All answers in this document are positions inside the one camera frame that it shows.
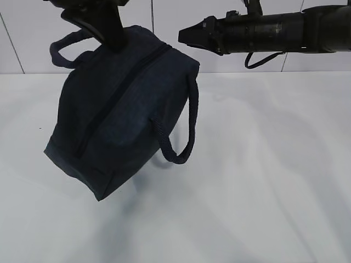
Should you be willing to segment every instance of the bag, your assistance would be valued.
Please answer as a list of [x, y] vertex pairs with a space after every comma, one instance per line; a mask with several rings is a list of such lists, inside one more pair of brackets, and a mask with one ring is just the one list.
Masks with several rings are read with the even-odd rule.
[[[149, 30], [125, 29], [129, 43], [116, 54], [101, 45], [68, 61], [59, 50], [91, 38], [82, 30], [53, 43], [57, 66], [75, 68], [61, 93], [58, 122], [45, 154], [102, 200], [161, 148], [184, 164], [194, 147], [200, 64]], [[169, 135], [189, 100], [189, 142], [177, 156]]]

